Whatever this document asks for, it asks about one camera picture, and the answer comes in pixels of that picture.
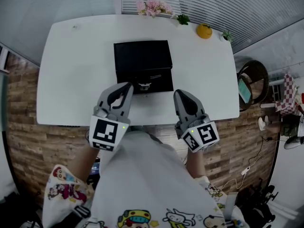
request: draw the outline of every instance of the white table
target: white table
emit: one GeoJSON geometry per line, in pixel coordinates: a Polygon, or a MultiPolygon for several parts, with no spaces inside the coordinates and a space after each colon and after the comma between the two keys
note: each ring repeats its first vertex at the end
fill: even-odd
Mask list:
{"type": "MultiPolygon", "coordinates": [[[[168,40],[173,87],[201,100],[210,119],[239,117],[238,84],[231,45],[213,30],[201,39],[197,25],[138,15],[72,19],[52,26],[38,80],[39,124],[89,126],[101,92],[117,83],[113,43],[168,40]]],[[[157,54],[147,51],[147,57],[157,54]]],[[[132,125],[173,124],[174,92],[134,95],[132,125]]]]}

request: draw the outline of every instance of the black box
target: black box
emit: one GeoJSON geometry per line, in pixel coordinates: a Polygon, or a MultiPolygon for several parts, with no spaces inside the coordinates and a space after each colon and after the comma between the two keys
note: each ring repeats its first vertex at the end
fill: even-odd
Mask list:
{"type": "Polygon", "coordinates": [[[173,91],[168,41],[114,44],[117,82],[130,82],[134,94],[173,91]]]}

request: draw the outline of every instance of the window blind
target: window blind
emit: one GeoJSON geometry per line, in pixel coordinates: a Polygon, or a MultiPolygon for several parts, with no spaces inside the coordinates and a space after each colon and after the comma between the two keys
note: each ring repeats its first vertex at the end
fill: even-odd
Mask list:
{"type": "Polygon", "coordinates": [[[39,65],[53,23],[114,13],[114,0],[0,0],[0,43],[39,65]]]}
{"type": "MultiPolygon", "coordinates": [[[[123,13],[136,13],[137,0],[123,0],[123,13]]],[[[164,0],[191,22],[229,30],[237,52],[304,18],[304,0],[164,0]]]]}

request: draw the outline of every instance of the orange fruit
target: orange fruit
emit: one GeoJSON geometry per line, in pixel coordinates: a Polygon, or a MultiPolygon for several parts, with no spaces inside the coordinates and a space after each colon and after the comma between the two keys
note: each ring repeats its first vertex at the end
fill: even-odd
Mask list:
{"type": "Polygon", "coordinates": [[[203,39],[209,39],[212,36],[212,29],[207,24],[200,24],[196,28],[196,33],[203,39]]]}

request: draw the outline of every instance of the brown chair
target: brown chair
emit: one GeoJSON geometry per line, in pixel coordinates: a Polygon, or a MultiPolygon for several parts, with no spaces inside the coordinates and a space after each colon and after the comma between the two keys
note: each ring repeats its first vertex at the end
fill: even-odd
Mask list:
{"type": "Polygon", "coordinates": [[[239,106],[240,108],[242,108],[240,112],[243,112],[247,110],[251,105],[260,103],[265,99],[269,88],[269,78],[265,66],[261,62],[256,60],[249,61],[242,67],[242,69],[237,73],[237,81],[239,81],[240,78],[244,81],[244,83],[251,92],[251,98],[248,103],[245,103],[243,99],[239,96],[239,106]],[[251,82],[249,82],[247,77],[245,77],[244,75],[247,75],[250,78],[251,82]],[[257,98],[252,99],[252,90],[250,85],[261,79],[263,79],[264,81],[262,92],[257,98]]]}

